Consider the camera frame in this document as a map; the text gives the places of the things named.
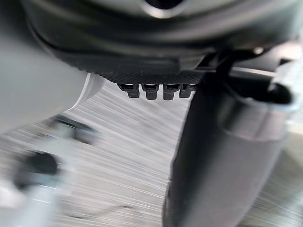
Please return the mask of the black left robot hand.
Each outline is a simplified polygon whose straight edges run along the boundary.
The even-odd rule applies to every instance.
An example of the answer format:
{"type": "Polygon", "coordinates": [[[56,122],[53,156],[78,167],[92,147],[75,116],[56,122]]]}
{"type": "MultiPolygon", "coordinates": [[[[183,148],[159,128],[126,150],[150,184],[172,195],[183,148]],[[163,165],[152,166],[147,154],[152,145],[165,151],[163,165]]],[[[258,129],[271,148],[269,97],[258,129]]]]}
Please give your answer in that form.
{"type": "Polygon", "coordinates": [[[39,43],[130,98],[192,97],[163,204],[165,227],[235,227],[282,149],[296,107],[276,69],[300,0],[23,0],[39,43]]]}

